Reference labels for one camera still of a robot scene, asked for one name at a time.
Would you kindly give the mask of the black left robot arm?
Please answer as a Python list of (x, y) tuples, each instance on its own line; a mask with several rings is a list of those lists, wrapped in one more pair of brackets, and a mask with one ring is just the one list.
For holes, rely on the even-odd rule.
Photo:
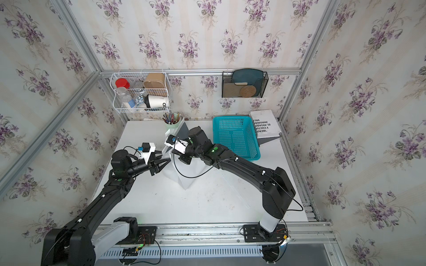
[(108, 180), (101, 193), (75, 219), (62, 228), (47, 233), (43, 242), (42, 266), (65, 263), (68, 266), (93, 266), (103, 254), (92, 237), (110, 211), (130, 192), (140, 174), (152, 176), (170, 162), (154, 151), (147, 160), (138, 159), (126, 150), (113, 153)]

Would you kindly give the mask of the white insulated delivery bag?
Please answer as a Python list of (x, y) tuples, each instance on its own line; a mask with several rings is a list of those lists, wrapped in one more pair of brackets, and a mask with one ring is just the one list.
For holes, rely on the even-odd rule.
[(171, 163), (164, 169), (165, 176), (172, 181), (175, 181), (184, 190), (187, 190), (195, 181), (194, 178), (187, 177), (200, 175), (206, 169), (206, 166), (203, 165), (202, 161), (198, 158), (193, 158), (189, 165), (180, 161), (179, 156), (172, 153), (173, 145), (166, 142), (170, 135), (177, 136), (180, 139), (186, 139), (189, 136), (189, 130), (185, 120), (180, 121), (179, 125), (167, 130), (165, 133), (165, 147), (162, 150), (162, 154), (165, 158), (171, 159)]

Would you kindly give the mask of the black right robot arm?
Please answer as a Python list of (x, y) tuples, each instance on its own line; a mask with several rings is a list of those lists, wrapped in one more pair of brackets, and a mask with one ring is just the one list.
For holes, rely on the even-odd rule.
[(170, 136), (167, 143), (179, 160), (187, 165), (193, 158), (199, 158), (205, 165), (230, 172), (256, 187), (262, 194), (265, 210), (258, 223), (259, 231), (267, 234), (275, 232), (296, 196), (296, 190), (284, 169), (277, 167), (273, 170), (256, 165), (236, 155), (228, 147), (212, 143), (199, 126), (189, 131), (188, 138)]

